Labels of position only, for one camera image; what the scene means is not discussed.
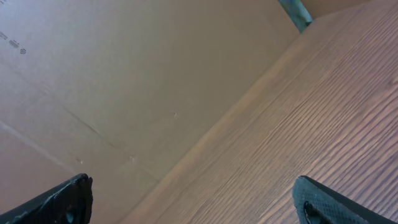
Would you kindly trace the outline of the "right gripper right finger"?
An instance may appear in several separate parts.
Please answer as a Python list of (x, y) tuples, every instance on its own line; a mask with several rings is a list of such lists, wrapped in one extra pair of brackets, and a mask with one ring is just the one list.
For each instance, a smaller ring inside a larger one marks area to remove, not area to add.
[(292, 188), (300, 224), (397, 224), (306, 175)]

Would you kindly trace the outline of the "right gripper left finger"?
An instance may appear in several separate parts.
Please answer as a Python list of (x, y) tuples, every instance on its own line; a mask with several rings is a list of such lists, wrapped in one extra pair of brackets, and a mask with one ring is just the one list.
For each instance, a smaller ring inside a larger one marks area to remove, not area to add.
[(89, 224), (93, 179), (81, 173), (1, 215), (1, 224)]

